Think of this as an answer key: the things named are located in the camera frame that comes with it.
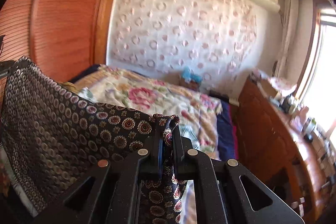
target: curtain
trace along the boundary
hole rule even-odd
[[[275,77],[286,77],[288,49],[293,44],[298,11],[299,0],[285,0],[282,42],[281,49],[279,51],[277,67],[274,74]]]
[[[246,0],[117,0],[116,5],[109,65],[166,80],[189,67],[203,77],[203,89],[239,95],[241,65],[257,38],[255,9]]]

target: metal screw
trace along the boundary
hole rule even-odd
[[[138,154],[140,155],[140,156],[146,156],[147,154],[148,154],[148,150],[147,149],[140,149],[140,150],[138,150]]]
[[[235,160],[235,159],[229,159],[229,160],[227,161],[227,164],[230,165],[230,166],[232,166],[232,167],[235,167],[235,166],[238,165],[238,161]]]
[[[196,149],[189,149],[188,154],[190,156],[196,156],[198,154],[198,151]]]
[[[100,160],[98,161],[99,167],[106,167],[109,164],[108,160]]]

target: bed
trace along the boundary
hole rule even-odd
[[[92,66],[70,82],[74,83],[79,93],[93,101],[130,107],[149,115],[177,114],[181,119],[181,135],[190,138],[194,148],[213,159],[238,159],[231,107],[223,100],[133,71],[107,66]],[[182,204],[181,223],[196,223],[192,181],[187,183]]]

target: circular pattern fabric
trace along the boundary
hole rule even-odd
[[[162,180],[142,186],[148,202],[140,203],[140,215],[144,223],[175,223],[183,193],[173,174],[170,124],[177,125],[178,116],[151,117],[122,106],[92,104],[48,78],[30,59],[23,57],[16,65],[21,69],[7,79],[0,130],[18,182],[38,212],[97,161],[123,160],[159,128],[164,172]]]

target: triangular cutout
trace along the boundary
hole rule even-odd
[[[254,211],[258,211],[262,208],[272,205],[272,199],[267,196],[257,185],[255,185],[247,176],[240,176],[240,181]]]
[[[65,201],[64,205],[72,210],[82,211],[94,183],[95,177],[89,177],[76,192]]]

